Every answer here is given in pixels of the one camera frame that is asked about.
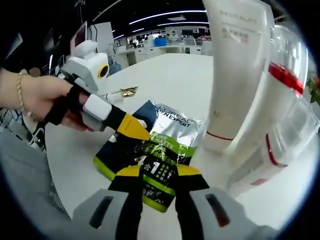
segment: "blue container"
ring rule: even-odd
[[[161,46],[166,46],[167,45],[167,41],[164,37],[162,38],[156,38],[154,40],[154,46],[155,47],[161,47]]]
[[[121,71],[121,65],[116,62],[109,67],[110,67],[109,76],[111,76],[112,74],[115,74],[116,72]]]

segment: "red stripe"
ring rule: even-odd
[[[207,134],[211,135],[212,137],[215,137],[215,138],[218,138],[218,139],[223,139],[223,140],[228,140],[228,141],[232,141],[233,138],[225,138],[225,137],[222,137],[222,136],[217,136],[217,135],[214,135],[208,131],[206,131]]]
[[[278,168],[285,168],[287,167],[288,165],[285,165],[285,164],[282,164],[282,163],[279,163],[277,162],[277,160],[275,159],[274,157],[274,154],[272,153],[272,150],[271,150],[271,146],[270,146],[270,140],[269,140],[269,135],[265,135],[265,142],[266,142],[266,147],[268,149],[268,154],[269,154],[269,158],[270,158],[270,161],[273,165],[275,165],[276,167]]]
[[[293,89],[298,95],[303,94],[303,84],[299,81],[297,76],[284,66],[271,62],[269,65],[269,73],[288,88]]]
[[[268,179],[259,178],[258,180],[255,180],[251,183],[252,186],[259,186],[261,184],[264,184]]]

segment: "gray pants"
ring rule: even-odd
[[[5,129],[0,133],[0,163],[17,202],[41,232],[70,221],[52,182],[45,152]]]

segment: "white robot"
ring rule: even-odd
[[[96,53],[98,43],[87,40],[75,47],[74,54],[61,68],[68,81],[75,81],[97,93],[107,80],[109,73],[108,55]]]

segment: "plastic bottle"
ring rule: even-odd
[[[241,165],[257,149],[274,124],[282,121],[301,98],[307,81],[308,50],[282,25],[271,28],[271,57],[245,121],[226,157]]]
[[[298,158],[320,127],[310,104],[296,98],[283,121],[276,124],[258,149],[230,176],[228,193],[239,194],[259,186]]]
[[[223,152],[236,137],[270,57],[270,5],[259,0],[204,0],[213,49],[213,84],[205,148]]]

